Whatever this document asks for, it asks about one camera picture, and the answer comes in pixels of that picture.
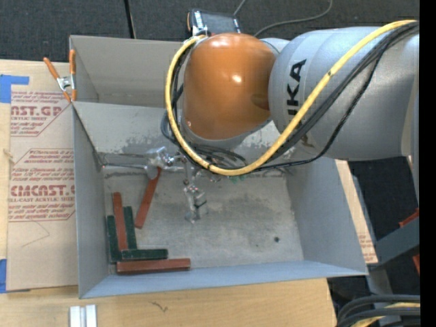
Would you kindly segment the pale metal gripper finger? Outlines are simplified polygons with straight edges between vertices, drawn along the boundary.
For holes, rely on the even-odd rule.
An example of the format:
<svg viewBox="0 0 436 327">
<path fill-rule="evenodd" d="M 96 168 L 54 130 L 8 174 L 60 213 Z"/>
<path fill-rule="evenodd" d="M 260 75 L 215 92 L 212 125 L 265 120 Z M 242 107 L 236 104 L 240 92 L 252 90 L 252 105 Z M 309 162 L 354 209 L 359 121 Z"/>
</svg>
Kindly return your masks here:
<svg viewBox="0 0 436 327">
<path fill-rule="evenodd" d="M 146 175 L 150 180 L 157 178 L 159 171 L 173 166 L 173 157 L 171 157 L 166 147 L 149 149 L 145 153 L 146 157 Z"/>
<path fill-rule="evenodd" d="M 195 223 L 208 214 L 206 194 L 193 183 L 186 185 L 183 191 L 188 205 L 185 219 Z"/>
</svg>

